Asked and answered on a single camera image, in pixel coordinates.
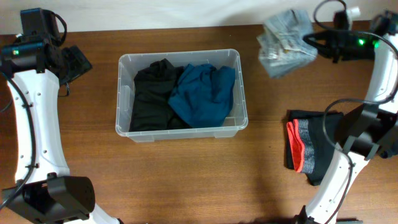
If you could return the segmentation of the light blue jeans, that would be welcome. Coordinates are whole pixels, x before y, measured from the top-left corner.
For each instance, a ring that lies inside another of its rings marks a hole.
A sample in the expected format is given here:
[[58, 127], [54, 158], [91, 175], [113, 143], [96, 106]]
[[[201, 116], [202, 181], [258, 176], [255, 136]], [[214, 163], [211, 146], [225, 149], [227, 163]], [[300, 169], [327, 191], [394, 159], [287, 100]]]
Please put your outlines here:
[[313, 33], [307, 11], [283, 11], [266, 19], [263, 27], [264, 33], [257, 36], [259, 61], [270, 78], [281, 78], [317, 58], [318, 50], [303, 40]]

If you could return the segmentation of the black garment with red waistband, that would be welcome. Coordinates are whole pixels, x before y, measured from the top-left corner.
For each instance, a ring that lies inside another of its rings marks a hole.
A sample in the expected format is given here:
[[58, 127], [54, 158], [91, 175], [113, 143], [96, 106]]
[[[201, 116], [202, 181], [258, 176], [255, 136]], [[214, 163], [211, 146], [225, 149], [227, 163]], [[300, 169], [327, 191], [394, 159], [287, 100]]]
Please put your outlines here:
[[285, 166], [307, 176], [308, 182], [320, 185], [333, 157], [333, 147], [323, 133], [326, 128], [330, 139], [334, 138], [343, 113], [331, 112], [323, 121], [323, 113], [317, 111], [290, 110], [285, 124]]

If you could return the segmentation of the blue garment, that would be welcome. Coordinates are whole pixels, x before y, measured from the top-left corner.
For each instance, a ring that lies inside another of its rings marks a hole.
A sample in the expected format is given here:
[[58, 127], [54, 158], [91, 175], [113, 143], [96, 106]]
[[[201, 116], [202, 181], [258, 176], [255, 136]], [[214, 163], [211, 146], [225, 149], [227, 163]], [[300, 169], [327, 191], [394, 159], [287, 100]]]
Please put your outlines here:
[[231, 67], [188, 64], [168, 104], [192, 128], [222, 126], [233, 108], [234, 83], [235, 69]]

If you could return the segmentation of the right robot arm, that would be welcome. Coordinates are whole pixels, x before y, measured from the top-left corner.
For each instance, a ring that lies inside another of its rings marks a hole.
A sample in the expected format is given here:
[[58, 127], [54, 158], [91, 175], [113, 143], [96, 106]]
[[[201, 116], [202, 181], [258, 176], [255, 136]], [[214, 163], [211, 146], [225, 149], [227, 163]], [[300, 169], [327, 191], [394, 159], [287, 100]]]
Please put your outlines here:
[[340, 121], [328, 143], [334, 153], [314, 198], [302, 207], [293, 223], [337, 223], [337, 214], [355, 178], [376, 154], [386, 154], [397, 141], [397, 13], [377, 15], [369, 31], [352, 30], [357, 8], [335, 12], [333, 27], [306, 35], [319, 53], [339, 60], [373, 59], [374, 68], [363, 100]]

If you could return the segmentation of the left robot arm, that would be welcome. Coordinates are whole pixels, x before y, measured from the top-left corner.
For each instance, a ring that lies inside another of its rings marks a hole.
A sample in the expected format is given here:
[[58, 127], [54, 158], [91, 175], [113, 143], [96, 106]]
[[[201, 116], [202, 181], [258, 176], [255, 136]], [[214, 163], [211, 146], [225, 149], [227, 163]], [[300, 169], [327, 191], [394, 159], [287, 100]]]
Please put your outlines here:
[[72, 176], [60, 138], [61, 86], [92, 66], [81, 50], [65, 47], [67, 25], [56, 13], [21, 11], [22, 34], [1, 49], [1, 74], [14, 103], [16, 184], [2, 190], [2, 206], [32, 223], [117, 223], [96, 203], [87, 177]]

